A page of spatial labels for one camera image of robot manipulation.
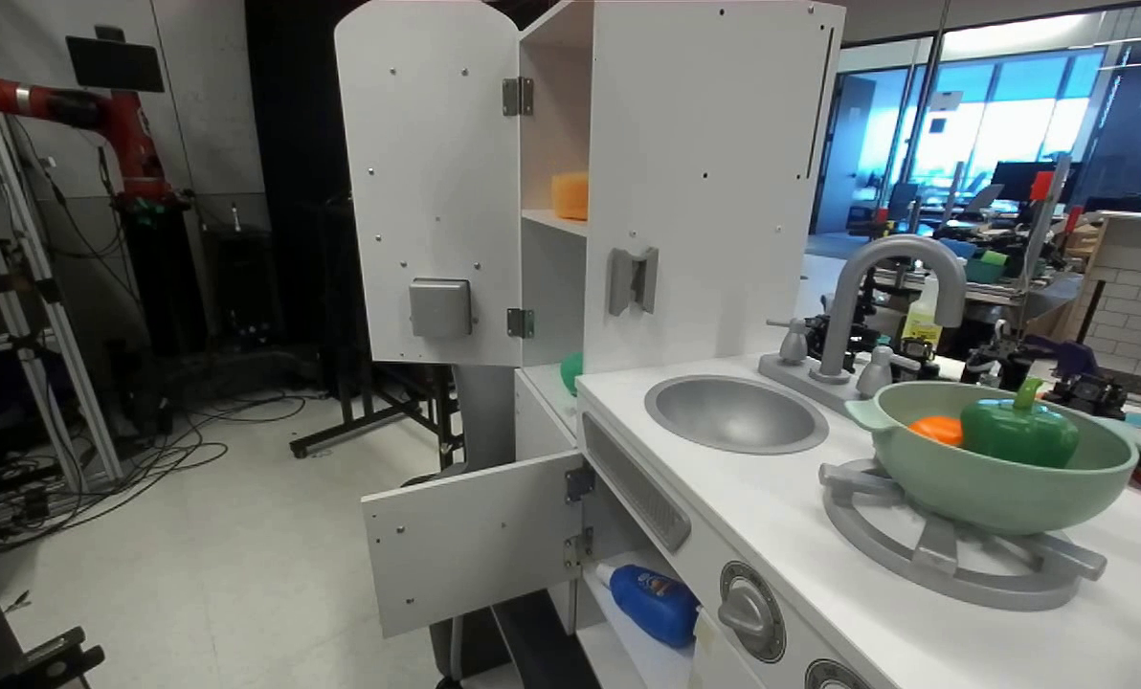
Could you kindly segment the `red robot arm background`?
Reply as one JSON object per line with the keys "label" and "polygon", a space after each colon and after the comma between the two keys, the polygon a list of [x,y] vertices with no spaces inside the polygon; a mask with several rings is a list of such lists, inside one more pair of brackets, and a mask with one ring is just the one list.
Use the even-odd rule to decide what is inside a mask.
{"label": "red robot arm background", "polygon": [[129,199],[172,199],[176,186],[166,176],[158,138],[135,92],[92,96],[78,89],[43,89],[0,79],[0,114],[46,119],[71,130],[99,133],[122,176]]}

